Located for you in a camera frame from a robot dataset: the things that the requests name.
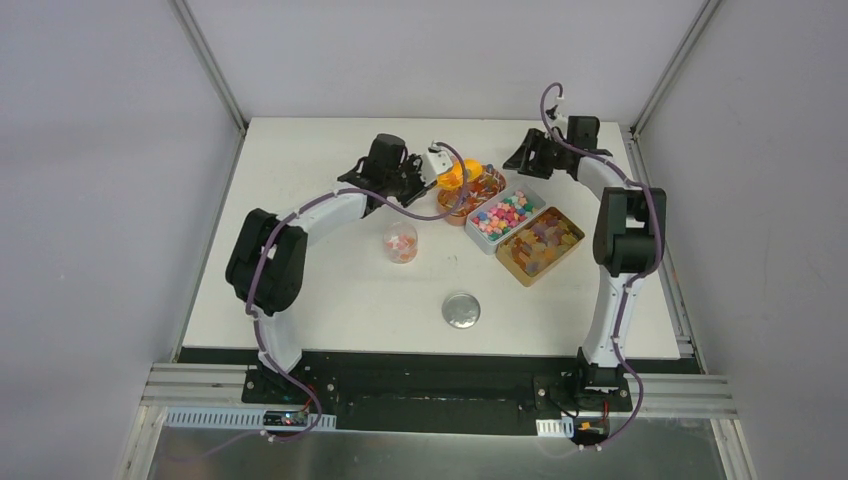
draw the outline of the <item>white table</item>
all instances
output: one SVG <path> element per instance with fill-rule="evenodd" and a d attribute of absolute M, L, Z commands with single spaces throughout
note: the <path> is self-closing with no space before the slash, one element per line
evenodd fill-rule
<path fill-rule="evenodd" d="M 288 212 L 332 189 L 336 177 L 368 153 L 378 133 L 403 138 L 411 153 L 432 140 L 500 168 L 528 128 L 539 122 L 412 119 L 254 118 L 248 130 L 184 347 L 256 348 L 244 304 L 224 280 L 224 270 L 245 215 L 253 208 Z M 628 174 L 624 143 L 615 123 L 601 127 L 599 147 L 613 153 Z M 386 226 L 405 219 L 382 207 L 339 228 L 306 256 L 303 289 L 290 308 L 304 349 L 444 354 L 573 356 L 592 321 L 598 266 L 592 236 L 599 202 L 564 172 L 550 180 L 505 172 L 510 184 L 525 182 L 569 216 L 587 239 L 547 276 L 521 286 L 494 256 L 484 255 L 463 229 L 444 221 L 411 221 L 419 252 L 407 265 L 382 251 Z M 411 210 L 436 214 L 435 191 Z M 470 292 L 482 307 L 478 323 L 457 330 L 442 319 L 444 298 Z M 638 300 L 626 354 L 679 358 L 658 275 L 646 280 Z"/>

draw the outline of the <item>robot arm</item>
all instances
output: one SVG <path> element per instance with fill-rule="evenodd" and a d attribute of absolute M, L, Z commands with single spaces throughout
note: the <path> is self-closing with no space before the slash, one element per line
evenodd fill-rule
<path fill-rule="evenodd" d="M 546 114 L 554 121 L 552 130 L 561 133 L 566 122 L 556 109 Z M 544 132 L 530 129 L 504 168 L 545 179 L 554 170 L 565 170 L 601 202 L 592 242 L 595 261 L 600 267 L 600 285 L 592 326 L 577 354 L 577 377 L 579 391 L 607 392 L 620 388 L 624 381 L 624 369 L 613 338 L 623 352 L 635 300 L 644 283 L 640 274 L 649 272 L 654 263 L 655 236 L 665 237 L 666 195 L 662 189 L 650 189 L 660 229 L 655 232 L 649 222 L 644 192 L 625 182 L 610 166 L 612 159 L 608 151 L 597 149 L 600 121 L 595 117 L 568 117 L 567 126 L 569 144 L 607 161 L 585 158 Z M 620 311 L 625 294 L 627 301 Z M 621 321 L 616 331 L 619 315 Z"/>
<path fill-rule="evenodd" d="M 450 155 L 435 144 L 423 154 L 409 155 L 403 140 L 380 134 L 371 143 L 368 156 L 338 177 L 336 191 L 360 189 L 383 198 L 395 197 L 407 207 L 433 188 L 439 175 L 452 168 Z M 339 195 L 314 205 L 289 222 L 268 252 L 254 304 L 267 317 L 286 310 L 300 292 L 306 247 L 340 225 L 370 215 L 380 205 L 381 202 L 365 193 Z M 227 282 L 245 302 L 264 246 L 279 223 L 277 215 L 261 209 L 251 211 L 245 218 L 226 270 Z"/>

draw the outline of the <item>orange bowl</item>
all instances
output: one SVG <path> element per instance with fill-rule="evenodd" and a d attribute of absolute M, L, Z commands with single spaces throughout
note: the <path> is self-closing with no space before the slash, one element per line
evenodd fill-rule
<path fill-rule="evenodd" d="M 506 188 L 506 179 L 493 166 L 486 165 L 483 173 L 473 182 L 468 184 L 468 198 L 459 206 L 457 211 L 445 217 L 445 221 L 451 225 L 461 227 L 465 225 L 468 214 L 483 204 L 486 200 L 499 194 Z M 445 213 L 453 208 L 459 199 L 460 189 L 441 190 L 436 196 L 439 213 Z"/>

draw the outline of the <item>white wall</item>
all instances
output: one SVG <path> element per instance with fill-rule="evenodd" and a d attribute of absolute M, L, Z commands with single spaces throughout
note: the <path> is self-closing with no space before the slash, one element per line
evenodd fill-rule
<path fill-rule="evenodd" d="M 190 2 L 245 115 L 632 123 L 702 0 Z"/>
<path fill-rule="evenodd" d="M 760 478 L 848 470 L 848 2 L 725 2 L 643 137 Z"/>
<path fill-rule="evenodd" d="M 236 134 L 165 0 L 0 6 L 0 477 L 110 478 Z"/>

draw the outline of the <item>round metal lid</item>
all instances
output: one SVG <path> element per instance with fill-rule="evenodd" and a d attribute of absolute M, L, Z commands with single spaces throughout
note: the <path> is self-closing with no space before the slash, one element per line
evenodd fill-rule
<path fill-rule="evenodd" d="M 470 328 L 480 319 L 480 302 L 468 293 L 454 293 L 442 303 L 442 316 L 455 328 Z"/>

